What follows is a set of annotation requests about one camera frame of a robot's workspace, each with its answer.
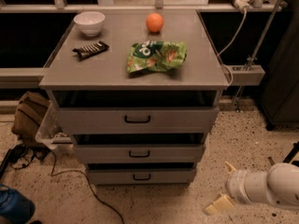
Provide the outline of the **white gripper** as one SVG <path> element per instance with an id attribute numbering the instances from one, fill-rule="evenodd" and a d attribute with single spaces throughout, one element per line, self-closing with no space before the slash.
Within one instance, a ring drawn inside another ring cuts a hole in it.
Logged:
<path id="1" fill-rule="evenodd" d="M 227 194 L 220 193 L 213 202 L 209 203 L 203 209 L 204 213 L 210 216 L 233 209 L 235 207 L 235 202 L 251 203 L 245 189 L 245 180 L 249 171 L 236 170 L 236 168 L 228 161 L 224 164 L 229 174 L 225 183 L 229 196 Z"/>

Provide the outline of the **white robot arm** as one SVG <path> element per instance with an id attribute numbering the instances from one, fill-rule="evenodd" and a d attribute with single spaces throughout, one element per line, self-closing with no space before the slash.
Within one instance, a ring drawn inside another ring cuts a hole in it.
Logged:
<path id="1" fill-rule="evenodd" d="M 207 215 L 231 210 L 236 204 L 264 203 L 286 210 L 299 210 L 299 167 L 276 163 L 268 171 L 251 172 L 225 163 L 228 178 L 226 192 L 204 208 Z"/>

